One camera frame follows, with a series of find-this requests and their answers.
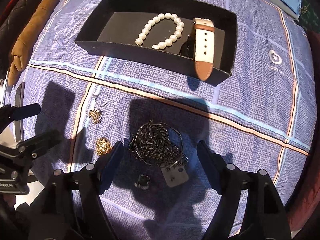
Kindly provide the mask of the gold filigree brooch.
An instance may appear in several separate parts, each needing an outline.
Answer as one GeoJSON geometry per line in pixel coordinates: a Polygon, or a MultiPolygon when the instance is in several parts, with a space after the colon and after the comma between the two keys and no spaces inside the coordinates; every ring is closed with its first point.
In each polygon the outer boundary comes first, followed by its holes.
{"type": "Polygon", "coordinates": [[[111,152],[111,150],[112,150],[112,145],[107,138],[101,137],[96,140],[95,152],[97,155],[108,154],[111,152]]]}

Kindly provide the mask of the gold leaf earring with hoop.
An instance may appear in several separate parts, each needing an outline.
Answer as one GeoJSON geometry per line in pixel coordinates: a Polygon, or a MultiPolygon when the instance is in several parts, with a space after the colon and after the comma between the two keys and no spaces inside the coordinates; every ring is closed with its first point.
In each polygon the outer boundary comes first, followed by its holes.
{"type": "Polygon", "coordinates": [[[95,107],[88,111],[88,117],[93,124],[99,124],[103,117],[103,109],[107,105],[109,99],[106,92],[99,92],[93,95],[95,107]]]}

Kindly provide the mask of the brown white strap watch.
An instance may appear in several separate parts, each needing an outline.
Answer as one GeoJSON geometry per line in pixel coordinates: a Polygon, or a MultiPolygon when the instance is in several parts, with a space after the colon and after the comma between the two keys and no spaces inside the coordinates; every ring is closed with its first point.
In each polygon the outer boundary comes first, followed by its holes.
{"type": "Polygon", "coordinates": [[[214,68],[215,28],[213,21],[195,17],[192,32],[181,46],[180,54],[193,55],[197,78],[206,81],[214,68]]]}

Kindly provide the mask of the black open jewelry box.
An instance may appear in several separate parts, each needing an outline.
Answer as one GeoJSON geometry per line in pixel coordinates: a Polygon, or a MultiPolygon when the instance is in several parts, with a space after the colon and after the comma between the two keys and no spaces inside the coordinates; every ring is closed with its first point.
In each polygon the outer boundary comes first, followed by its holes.
{"type": "Polygon", "coordinates": [[[215,28],[214,68],[207,83],[217,86],[232,74],[238,26],[236,14],[196,0],[102,0],[90,14],[75,43],[92,55],[135,61],[197,77],[191,57],[180,54],[181,46],[192,32],[195,17],[213,21],[215,28]],[[172,20],[152,26],[141,46],[135,40],[147,22],[160,13],[176,14],[184,23],[182,36],[169,48],[153,49],[175,31],[172,20]]]}

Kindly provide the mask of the dark red pillow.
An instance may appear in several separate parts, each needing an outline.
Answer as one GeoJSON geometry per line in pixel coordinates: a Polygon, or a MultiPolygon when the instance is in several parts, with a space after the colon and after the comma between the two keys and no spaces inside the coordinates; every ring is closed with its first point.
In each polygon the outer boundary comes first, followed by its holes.
{"type": "MultiPolygon", "coordinates": [[[[316,106],[319,111],[319,34],[308,30],[307,36],[311,47],[315,73],[316,106]]],[[[306,159],[294,196],[293,204],[287,213],[291,231],[302,229],[319,205],[319,114],[317,114],[309,156],[306,159]]]]}

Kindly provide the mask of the mustard yellow pillow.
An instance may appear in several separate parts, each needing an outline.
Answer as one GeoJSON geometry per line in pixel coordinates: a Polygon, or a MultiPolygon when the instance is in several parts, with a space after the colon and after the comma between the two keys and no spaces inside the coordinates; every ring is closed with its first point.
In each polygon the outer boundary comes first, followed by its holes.
{"type": "Polygon", "coordinates": [[[42,0],[18,36],[11,50],[11,65],[7,78],[9,86],[14,86],[21,72],[26,69],[27,63],[31,58],[33,47],[59,1],[60,0],[42,0]]]}

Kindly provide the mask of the blue plaid bed sheet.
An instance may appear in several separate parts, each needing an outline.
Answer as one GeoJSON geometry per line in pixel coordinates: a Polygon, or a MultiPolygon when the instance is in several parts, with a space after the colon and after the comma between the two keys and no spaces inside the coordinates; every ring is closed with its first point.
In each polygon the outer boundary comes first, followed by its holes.
{"type": "MultiPolygon", "coordinates": [[[[155,66],[92,55],[75,43],[102,0],[60,0],[41,31],[26,70],[24,102],[39,103],[37,117],[23,123],[26,138],[49,129],[62,142],[35,161],[46,183],[59,168],[74,172],[95,161],[96,140],[126,141],[149,120],[168,124],[183,143],[189,180],[166,185],[159,168],[126,154],[111,188],[102,196],[121,239],[200,239],[220,197],[196,157],[204,140],[211,150],[243,170],[265,169],[286,204],[300,179],[315,132],[317,109],[310,44],[304,29],[268,0],[196,0],[236,14],[238,38],[232,74],[217,86],[155,66]],[[108,94],[99,124],[88,111],[93,95],[108,94]]],[[[160,13],[142,29],[172,20],[175,31],[153,49],[169,48],[184,23],[160,13]]]]}

